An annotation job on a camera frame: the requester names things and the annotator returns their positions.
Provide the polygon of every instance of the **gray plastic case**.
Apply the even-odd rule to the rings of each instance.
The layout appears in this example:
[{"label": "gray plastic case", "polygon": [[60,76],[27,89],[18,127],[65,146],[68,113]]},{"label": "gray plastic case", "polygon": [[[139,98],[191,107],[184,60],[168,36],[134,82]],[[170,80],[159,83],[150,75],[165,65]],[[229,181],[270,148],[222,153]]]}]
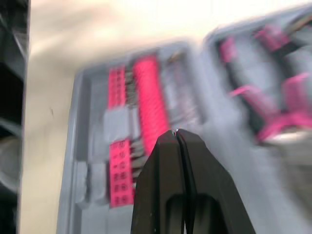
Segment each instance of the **gray plastic case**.
[{"label": "gray plastic case", "polygon": [[[135,139],[140,131],[138,114],[127,106],[107,110],[108,76],[112,67],[131,63],[145,54],[156,53],[161,67],[176,52],[186,54],[186,64],[192,79],[187,80],[196,100],[200,125],[207,121],[206,99],[199,90],[202,78],[198,74],[198,61],[186,42],[176,42],[99,64],[81,71],[75,79],[69,116],[68,139],[64,161],[63,181],[59,199],[58,234],[124,234],[130,233],[133,206],[110,208],[108,191],[109,145],[115,140]],[[160,73],[163,87],[170,87],[169,71]],[[176,118],[170,95],[164,99],[172,128],[188,129],[183,117]]]},{"label": "gray plastic case", "polygon": [[[287,22],[312,8],[291,10],[254,22],[237,24],[218,30],[204,41],[197,56],[186,42],[162,45],[130,53],[104,64],[84,69],[77,75],[69,116],[68,138],[59,199],[57,234],[126,234],[131,231],[133,206],[110,208],[108,190],[109,144],[114,140],[132,139],[139,134],[135,121],[128,121],[127,107],[108,112],[108,72],[111,67],[128,64],[134,58],[157,52],[160,62],[177,51],[187,55],[189,86],[197,102],[200,127],[189,129],[198,133],[207,147],[231,173],[245,204],[254,229],[259,234],[309,234],[311,221],[305,219],[285,189],[280,162],[275,152],[257,147],[251,139],[240,103],[228,97],[222,68],[217,64],[214,43],[228,34],[238,35],[274,21],[284,27]],[[242,42],[242,61],[249,67],[254,82],[275,98],[274,69],[265,55],[253,53],[253,44]],[[170,74],[161,71],[162,84]],[[170,95],[164,92],[172,128],[189,125],[171,109]]]},{"label": "gray plastic case", "polygon": [[[279,25],[283,29],[294,18],[308,11],[312,12],[312,8],[295,9],[218,30],[204,40],[201,53],[201,64],[206,76],[203,85],[213,91],[207,92],[210,94],[207,99],[210,107],[209,120],[214,122],[216,133],[205,138],[205,141],[229,170],[254,229],[260,234],[312,233],[312,219],[305,217],[287,188],[277,152],[256,145],[247,127],[242,104],[228,95],[230,87],[222,64],[218,61],[216,42],[226,36],[234,36],[236,48],[241,55],[239,62],[242,72],[247,78],[244,82],[257,86],[279,104],[277,83],[274,82],[275,66],[266,54],[257,49],[257,43],[251,40],[251,33],[266,23]],[[312,53],[309,53],[302,49],[291,54],[289,59],[296,61],[302,56],[306,59],[310,56],[308,60],[301,59],[304,62],[299,64],[298,71],[312,74]],[[312,77],[309,79],[309,89],[312,91]],[[218,139],[218,144],[210,143],[214,138]]]}]

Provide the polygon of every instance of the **gray plastic tray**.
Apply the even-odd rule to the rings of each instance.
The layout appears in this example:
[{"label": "gray plastic tray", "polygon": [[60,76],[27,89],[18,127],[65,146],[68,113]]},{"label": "gray plastic tray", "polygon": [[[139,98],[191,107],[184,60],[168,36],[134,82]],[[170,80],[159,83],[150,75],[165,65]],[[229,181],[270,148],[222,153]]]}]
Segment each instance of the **gray plastic tray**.
[{"label": "gray plastic tray", "polygon": [[[200,126],[207,122],[206,98],[202,98],[203,77],[196,68],[198,61],[186,42],[162,45],[81,71],[74,82],[69,117],[68,139],[64,162],[63,181],[59,199],[58,234],[124,234],[130,233],[133,206],[110,208],[108,191],[109,145],[115,140],[137,137],[137,126],[130,126],[129,109],[107,110],[108,75],[112,67],[129,64],[145,54],[157,53],[163,68],[160,76],[162,86],[170,87],[170,69],[165,61],[176,52],[184,52],[189,73],[188,86],[197,103]],[[181,118],[173,118],[170,95],[163,96],[173,129],[188,129],[189,124]]]},{"label": "gray plastic tray", "polygon": [[[247,127],[245,110],[241,103],[231,98],[225,71],[218,61],[216,42],[226,36],[234,36],[240,56],[242,73],[247,84],[253,84],[280,104],[277,95],[276,70],[270,58],[257,49],[252,32],[266,23],[286,27],[294,18],[311,11],[311,7],[300,8],[253,22],[230,26],[209,35],[203,46],[201,62],[206,75],[205,86],[213,90],[209,101],[209,120],[214,122],[216,136],[205,139],[207,146],[229,170],[240,192],[246,210],[257,233],[293,234],[312,233],[312,220],[304,216],[295,198],[286,188],[287,184],[277,152],[257,146]],[[298,71],[312,74],[312,54],[302,50],[289,56],[298,64]],[[312,93],[312,77],[309,77]],[[210,144],[212,138],[218,144]]]},{"label": "gray plastic tray", "polygon": [[[130,233],[133,206],[113,209],[109,206],[108,146],[113,140],[134,137],[138,129],[127,124],[127,115],[107,112],[108,71],[111,67],[128,64],[133,58],[156,51],[161,62],[177,51],[186,53],[186,66],[190,74],[188,83],[200,115],[199,128],[189,130],[201,135],[207,147],[231,173],[256,232],[312,233],[311,223],[306,221],[293,203],[291,194],[283,188],[280,162],[274,157],[274,152],[257,147],[251,140],[244,123],[242,106],[226,94],[227,84],[216,62],[214,46],[218,38],[228,34],[248,40],[243,35],[267,21],[284,27],[307,10],[312,11],[312,8],[295,9],[218,30],[204,41],[200,56],[194,53],[188,43],[177,42],[130,53],[79,72],[74,83],[69,116],[57,234]],[[274,76],[271,62],[263,60],[265,55],[256,56],[250,42],[241,43],[239,50],[245,53],[242,64],[246,67],[254,65],[255,70],[251,70],[252,75],[248,76],[250,82],[260,86],[278,102],[274,95],[275,84],[271,82],[274,78],[270,79]],[[162,70],[162,84],[167,83],[170,75],[170,71]],[[170,95],[166,95],[165,90],[163,92],[172,128],[188,129],[189,125],[183,118],[174,119]],[[128,112],[127,108],[119,111]],[[117,127],[105,124],[110,121]]]}]

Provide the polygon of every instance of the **pink plastic strip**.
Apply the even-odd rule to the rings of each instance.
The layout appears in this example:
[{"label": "pink plastic strip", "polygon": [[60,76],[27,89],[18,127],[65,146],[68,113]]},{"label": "pink plastic strip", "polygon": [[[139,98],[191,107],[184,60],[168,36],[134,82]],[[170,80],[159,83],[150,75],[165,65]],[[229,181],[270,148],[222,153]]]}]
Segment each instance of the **pink plastic strip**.
[{"label": "pink plastic strip", "polygon": [[111,207],[133,204],[130,142],[115,142],[109,150]]},{"label": "pink plastic strip", "polygon": [[155,56],[146,56],[133,67],[139,95],[141,131],[147,155],[151,154],[158,137],[170,130],[158,70]]},{"label": "pink plastic strip", "polygon": [[108,108],[112,109],[116,106],[125,105],[126,92],[124,67],[121,69],[112,69],[109,73],[108,83]]},{"label": "pink plastic strip", "polygon": [[[124,67],[109,74],[109,103],[113,109],[125,105]],[[114,142],[109,148],[111,207],[133,204],[132,167],[129,140]]]}]

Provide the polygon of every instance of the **tool kit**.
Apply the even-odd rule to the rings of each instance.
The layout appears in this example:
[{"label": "tool kit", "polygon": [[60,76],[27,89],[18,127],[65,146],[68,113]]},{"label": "tool kit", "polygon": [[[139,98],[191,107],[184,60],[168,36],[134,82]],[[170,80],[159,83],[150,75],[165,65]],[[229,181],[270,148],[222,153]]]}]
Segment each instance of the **tool kit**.
[{"label": "tool kit", "polygon": [[200,53],[174,42],[80,71],[57,234],[130,233],[140,172],[176,129],[231,175],[255,233],[312,233],[311,16],[298,8],[217,30]]}]

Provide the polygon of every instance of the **pink tool handle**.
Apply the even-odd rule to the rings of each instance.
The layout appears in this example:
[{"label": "pink tool handle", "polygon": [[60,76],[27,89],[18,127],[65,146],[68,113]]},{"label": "pink tool handle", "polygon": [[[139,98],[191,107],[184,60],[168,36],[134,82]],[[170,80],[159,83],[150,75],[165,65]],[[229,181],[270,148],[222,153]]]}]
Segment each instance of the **pink tool handle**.
[{"label": "pink tool handle", "polygon": [[287,79],[283,83],[283,93],[290,111],[289,115],[295,125],[312,127],[312,116],[309,107],[308,95],[305,91],[304,81],[308,73],[301,73]]},{"label": "pink tool handle", "polygon": [[234,45],[234,38],[228,37],[220,46],[220,52],[223,62],[231,62],[237,56]]},{"label": "pink tool handle", "polygon": [[[113,109],[126,103],[124,68],[114,69],[109,75],[109,103]],[[111,207],[133,204],[130,141],[114,142],[109,148]]]},{"label": "pink tool handle", "polygon": [[158,137],[170,130],[158,70],[155,56],[141,58],[133,67],[138,90],[143,144],[148,155],[151,154]]}]

